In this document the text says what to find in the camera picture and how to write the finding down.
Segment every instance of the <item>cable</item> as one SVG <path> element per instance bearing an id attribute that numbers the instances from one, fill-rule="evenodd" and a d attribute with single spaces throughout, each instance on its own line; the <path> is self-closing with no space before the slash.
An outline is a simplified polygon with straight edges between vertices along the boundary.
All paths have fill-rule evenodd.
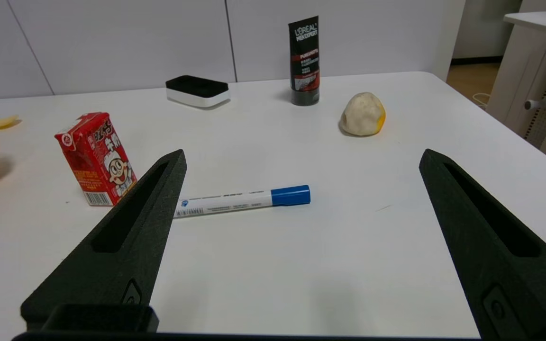
<path id="1" fill-rule="evenodd" d="M 477 102 L 476 103 L 477 106 L 479 106 L 483 110 L 486 110 L 486 108 L 488 106 L 488 103 L 484 103 L 483 101 L 477 99 L 477 96 L 486 96 L 486 97 L 488 97 L 488 101 L 489 101 L 490 100 L 490 94 L 489 93 L 478 92 L 478 93 L 476 93 L 475 95 L 472 96 L 472 99 Z"/>

